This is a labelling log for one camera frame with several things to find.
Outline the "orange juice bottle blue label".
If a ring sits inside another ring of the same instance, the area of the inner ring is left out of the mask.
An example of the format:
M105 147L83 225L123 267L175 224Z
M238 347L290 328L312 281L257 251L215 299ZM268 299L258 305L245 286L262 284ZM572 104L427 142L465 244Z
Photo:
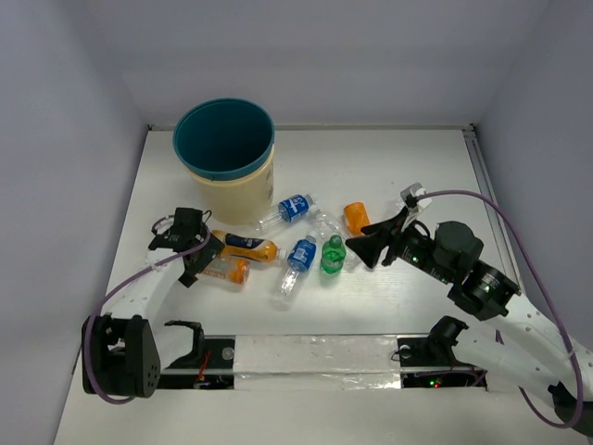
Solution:
M284 261L287 252L268 239L244 237L221 230L213 230L223 244L222 257L236 257L260 263Z

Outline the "green plastic bottle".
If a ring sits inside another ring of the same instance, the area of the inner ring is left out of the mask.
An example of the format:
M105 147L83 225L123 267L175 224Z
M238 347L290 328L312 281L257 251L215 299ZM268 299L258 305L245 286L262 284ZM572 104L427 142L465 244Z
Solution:
M346 246L340 235L331 235L322 246L321 269L328 274L339 273L346 259Z

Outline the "orange floral label bottle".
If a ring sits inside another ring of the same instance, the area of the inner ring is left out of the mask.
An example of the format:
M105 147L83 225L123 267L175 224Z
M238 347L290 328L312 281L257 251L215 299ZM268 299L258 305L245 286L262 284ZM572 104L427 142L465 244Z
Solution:
M249 271L250 263L247 260L228 257L215 259L202 271L202 274L243 285L249 277Z

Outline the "blue label water bottle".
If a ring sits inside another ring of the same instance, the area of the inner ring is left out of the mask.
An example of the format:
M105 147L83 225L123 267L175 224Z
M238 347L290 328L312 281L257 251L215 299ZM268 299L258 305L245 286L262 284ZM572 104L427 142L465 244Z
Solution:
M317 252L320 235L311 230L297 240L286 259L284 277L273 302L281 310L288 310L294 303L297 293L302 287Z

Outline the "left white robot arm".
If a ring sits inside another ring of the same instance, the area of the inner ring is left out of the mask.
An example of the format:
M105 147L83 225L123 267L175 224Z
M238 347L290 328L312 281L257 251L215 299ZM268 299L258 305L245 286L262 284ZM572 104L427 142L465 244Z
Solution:
M158 321L176 284L186 288L215 261L222 242L210 211L178 208L157 220L143 266L111 289L82 326L82 387L111 404L151 397L171 365L204 366L209 351L199 322Z

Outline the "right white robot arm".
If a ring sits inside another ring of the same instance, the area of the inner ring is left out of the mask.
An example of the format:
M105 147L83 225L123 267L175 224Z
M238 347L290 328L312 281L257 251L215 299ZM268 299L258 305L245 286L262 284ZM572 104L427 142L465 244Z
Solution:
M448 285L448 298L463 312L499 331L519 346L470 332L444 316L423 341L438 363L457 362L500 372L538 397L580 434L592 434L592 352L563 333L509 277L481 261L484 244L462 222L442 222L433 235L407 210L362 228L350 248L373 268L402 260Z

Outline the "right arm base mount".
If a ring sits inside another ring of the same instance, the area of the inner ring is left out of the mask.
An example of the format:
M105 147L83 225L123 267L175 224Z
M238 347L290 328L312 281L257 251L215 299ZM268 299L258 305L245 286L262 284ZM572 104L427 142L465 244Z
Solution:
M403 388L483 388L486 371L471 364L440 357L429 350L426 337L399 337L391 360L400 367Z

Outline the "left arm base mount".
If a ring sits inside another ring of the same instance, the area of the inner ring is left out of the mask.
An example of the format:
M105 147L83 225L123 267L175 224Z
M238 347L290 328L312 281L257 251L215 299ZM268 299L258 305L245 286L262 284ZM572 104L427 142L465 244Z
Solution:
M206 337L202 357L166 368L158 389L234 389L234 354L235 337Z

